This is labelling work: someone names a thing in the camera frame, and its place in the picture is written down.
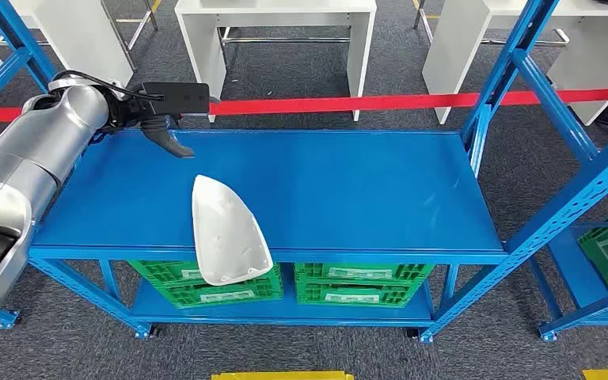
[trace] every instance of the shelf caster wheel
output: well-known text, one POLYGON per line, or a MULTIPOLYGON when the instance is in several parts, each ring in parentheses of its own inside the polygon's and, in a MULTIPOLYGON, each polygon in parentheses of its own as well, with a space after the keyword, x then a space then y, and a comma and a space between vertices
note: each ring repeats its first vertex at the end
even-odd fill
POLYGON ((406 329, 405 333, 407 334, 408 338, 411 339, 418 339, 418 329, 406 329))
POLYGON ((162 335, 162 329, 152 325, 149 332, 135 332, 134 338, 136 339, 152 339, 162 335))
POLYGON ((432 336, 421 336, 418 329, 408 328, 405 332, 408 338, 418 340, 422 344, 432 344, 435 342, 432 336))
POLYGON ((20 311, 4 311, 0 315, 0 329, 1 330, 10 330, 13 327, 17 326, 22 322, 22 317, 20 317, 20 311))
POLYGON ((548 332, 546 334, 542 334, 541 339, 545 342, 555 342, 558 340, 558 335, 556 335, 555 332, 548 332))

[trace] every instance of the white table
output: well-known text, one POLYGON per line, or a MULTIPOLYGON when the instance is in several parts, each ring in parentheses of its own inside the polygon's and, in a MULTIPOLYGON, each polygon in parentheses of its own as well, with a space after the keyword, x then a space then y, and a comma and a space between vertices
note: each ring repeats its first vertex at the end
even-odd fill
MULTIPOLYGON (((207 83, 218 99, 226 68, 217 28, 241 26, 351 26, 346 73, 351 96, 361 97, 375 13, 374 0, 179 0, 176 5, 196 80, 207 83)), ((353 120, 358 117, 354 111, 353 120)))
POLYGON ((10 0, 40 29, 64 67, 126 85, 133 75, 100 0, 10 0))
MULTIPOLYGON (((486 30, 511 29, 525 5, 526 0, 446 0, 423 67, 428 92, 458 93, 486 30)), ((608 88, 608 5, 560 0, 545 30, 557 28, 570 37, 547 73, 557 88, 608 88)), ((590 125, 608 101, 570 105, 590 125)), ((435 111, 444 124, 450 108, 435 111)))

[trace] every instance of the red rope barrier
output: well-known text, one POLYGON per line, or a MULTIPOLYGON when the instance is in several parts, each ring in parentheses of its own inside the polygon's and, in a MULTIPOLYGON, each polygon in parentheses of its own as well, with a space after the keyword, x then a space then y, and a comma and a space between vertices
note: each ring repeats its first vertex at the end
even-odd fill
MULTIPOLYGON (((608 101, 608 89, 564 89, 557 91, 565 103, 579 101, 608 101)), ((274 99, 254 101, 222 101, 211 104, 212 115, 257 115, 265 113, 303 113, 340 111, 378 111, 389 109, 417 109, 434 107, 472 107, 478 93, 445 95, 390 95, 380 97, 320 97, 302 99, 274 99)), ((507 93, 502 105, 537 105, 532 91, 507 93)), ((0 122, 13 121, 19 108, 0 108, 0 122)))

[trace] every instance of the lower shelf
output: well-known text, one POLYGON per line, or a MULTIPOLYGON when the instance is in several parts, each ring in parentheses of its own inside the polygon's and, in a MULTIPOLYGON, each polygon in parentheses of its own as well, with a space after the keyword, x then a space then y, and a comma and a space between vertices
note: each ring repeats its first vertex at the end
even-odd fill
MULTIPOLYGON (((549 243, 553 262, 577 308, 608 297, 605 283, 577 243, 577 238, 589 229, 589 226, 567 228, 549 243)), ((608 325, 608 312, 585 321, 582 325, 608 325)))
POLYGON ((428 327, 434 310, 427 282, 404 309, 299 305, 292 268, 283 264, 280 300, 177 309, 141 279, 132 313, 139 321, 153 323, 428 327))

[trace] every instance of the gray carpet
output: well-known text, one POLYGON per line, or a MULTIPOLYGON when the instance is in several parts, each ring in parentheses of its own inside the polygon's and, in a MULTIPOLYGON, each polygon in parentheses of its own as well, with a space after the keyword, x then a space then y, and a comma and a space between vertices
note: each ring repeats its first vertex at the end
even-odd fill
MULTIPOLYGON (((428 2, 438 13, 443 0, 428 2)), ((118 18, 140 17, 139 0, 108 1, 118 18)), ((174 0, 164 0, 160 31, 146 26, 134 56, 144 80, 191 81, 192 69, 173 16, 174 0)), ((420 74, 428 45, 422 29, 411 27, 409 0, 379 0, 366 94, 424 93, 420 74)), ((131 35, 135 25, 122 25, 131 35)), ((241 28, 234 36, 342 36, 344 28, 241 28)), ((494 33, 497 36, 505 32, 494 33)), ((499 47, 481 47, 463 91, 481 88, 499 47)), ((270 44, 228 48, 223 97, 321 97, 348 95, 346 47, 270 44)), ((536 49, 546 68, 557 51, 536 49)), ((516 89, 523 88, 517 81, 516 89)), ((17 106, 37 94, 26 73, 0 94, 0 106, 17 106)), ((465 109, 454 110, 445 128, 459 128, 465 109)), ((441 128, 432 110, 363 112, 353 123, 350 112, 332 114, 219 117, 185 120, 184 127, 356 129, 441 128)), ((608 129, 589 127, 599 146, 608 129)), ((578 169, 555 128, 539 107, 502 108, 493 120, 481 166, 481 188, 502 238, 510 237, 578 169)), ((584 219, 608 215, 608 197, 584 219)), ((561 305, 571 310, 567 291, 548 254, 538 254, 561 305)), ((99 280, 96 263, 74 263, 99 280)), ((461 280, 478 268, 465 268, 461 280)), ((120 289, 131 300, 138 276, 118 263, 120 289)), ((431 276, 439 297, 443 267, 431 276)), ((608 328, 563 332, 554 343, 541 342, 539 321, 548 314, 535 282, 522 266, 478 303, 423 346, 401 329, 286 328, 271 326, 166 325, 163 336, 136 340, 129 328, 111 319, 36 269, 26 269, 8 297, 21 310, 23 323, 0 331, 1 378, 144 378, 209 379, 221 371, 339 369, 361 380, 393 379, 577 379, 586 368, 608 368, 608 328)))

